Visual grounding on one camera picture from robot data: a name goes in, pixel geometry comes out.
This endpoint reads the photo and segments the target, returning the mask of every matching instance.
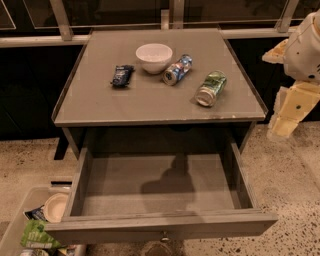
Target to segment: drawer handle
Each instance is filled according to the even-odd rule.
[[[162,238],[160,239],[161,243],[168,243],[170,241],[167,231],[162,232]]]

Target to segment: gray table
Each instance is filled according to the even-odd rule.
[[[147,43],[170,46],[173,61],[190,54],[192,69],[177,85],[167,86],[161,74],[145,72],[135,56],[136,49]],[[128,89],[115,90],[110,84],[115,66],[124,64],[134,65],[136,71]],[[216,105],[205,108],[195,102],[194,94],[214,70],[223,71],[228,82]],[[76,156],[83,128],[89,126],[246,122],[236,128],[244,138],[252,124],[266,114],[217,29],[94,31],[69,82],[53,120],[63,128]],[[237,143],[243,148],[243,139]]]
[[[137,62],[147,43],[169,45],[174,60],[190,54],[192,69],[164,84]],[[110,80],[124,64],[136,71],[128,89],[115,90]],[[205,108],[194,94],[214,70],[228,82]],[[53,237],[90,244],[247,236],[276,221],[259,209],[240,157],[265,108],[218,30],[95,31],[69,81],[53,118],[79,167],[62,222],[47,225]]]

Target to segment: drawer front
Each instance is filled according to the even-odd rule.
[[[62,222],[47,232],[67,244],[262,234],[276,215],[260,211],[232,137],[207,128],[149,127],[123,140],[116,128],[89,130]]]

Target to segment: speckled floor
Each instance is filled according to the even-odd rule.
[[[320,255],[320,122],[300,124],[285,142],[271,142],[266,134],[266,125],[258,125],[242,154],[261,208],[278,214],[263,235],[92,245],[87,255]],[[57,142],[0,142],[0,238],[29,187],[71,180],[77,161],[70,149],[63,161],[54,161]]]

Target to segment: soda can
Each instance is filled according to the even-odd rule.
[[[167,85],[178,83],[192,67],[192,58],[188,54],[183,54],[181,58],[171,64],[163,73],[163,81]]]
[[[195,94],[197,102],[205,107],[212,107],[227,83],[225,74],[219,70],[207,75]]]

